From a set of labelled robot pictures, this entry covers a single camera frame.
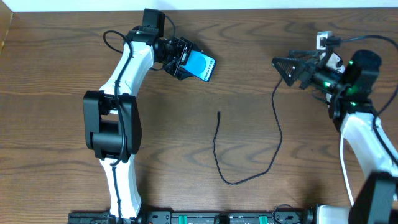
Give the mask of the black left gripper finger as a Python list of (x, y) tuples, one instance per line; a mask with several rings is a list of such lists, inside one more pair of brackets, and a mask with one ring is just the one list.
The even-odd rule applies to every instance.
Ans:
[(189, 77), (194, 77), (194, 74), (182, 68), (181, 65), (176, 66), (174, 77), (178, 80), (184, 80)]
[(188, 46), (188, 52), (196, 51), (196, 52), (201, 52), (201, 53), (203, 53), (202, 49), (200, 49), (200, 48), (197, 46), (197, 44), (193, 43), (192, 41), (190, 41), (190, 40), (188, 40), (188, 39), (186, 39), (186, 38), (184, 38), (184, 37), (181, 37), (180, 40), (182, 40), (183, 42), (185, 42), (185, 43), (187, 44), (187, 46)]

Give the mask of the blue samsung galaxy phone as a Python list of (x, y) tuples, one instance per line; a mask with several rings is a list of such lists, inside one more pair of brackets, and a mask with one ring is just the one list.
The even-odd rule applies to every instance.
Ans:
[(216, 67), (216, 60), (202, 52), (192, 50), (187, 63), (180, 67), (204, 82), (209, 82)]

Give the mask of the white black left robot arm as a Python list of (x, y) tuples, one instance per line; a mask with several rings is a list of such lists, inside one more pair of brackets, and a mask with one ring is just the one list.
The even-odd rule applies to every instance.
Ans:
[(142, 127), (137, 94), (154, 64), (178, 80), (197, 77), (210, 81), (216, 61), (184, 37), (164, 38), (165, 20), (157, 9), (145, 9), (142, 24), (122, 38), (121, 58), (109, 80), (83, 97), (85, 141), (105, 171), (111, 208), (108, 222), (146, 223), (136, 182), (134, 160)]

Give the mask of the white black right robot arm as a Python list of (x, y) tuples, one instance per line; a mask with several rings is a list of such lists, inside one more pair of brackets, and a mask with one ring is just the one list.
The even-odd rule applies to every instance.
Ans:
[(318, 88), (329, 94), (328, 113), (340, 142), (348, 142), (365, 176), (365, 183), (350, 207), (318, 205), (305, 216), (306, 223), (396, 223), (397, 153), (386, 136), (369, 97), (382, 60), (359, 50), (343, 70), (327, 66), (321, 50), (291, 50), (275, 57), (272, 66), (288, 86)]

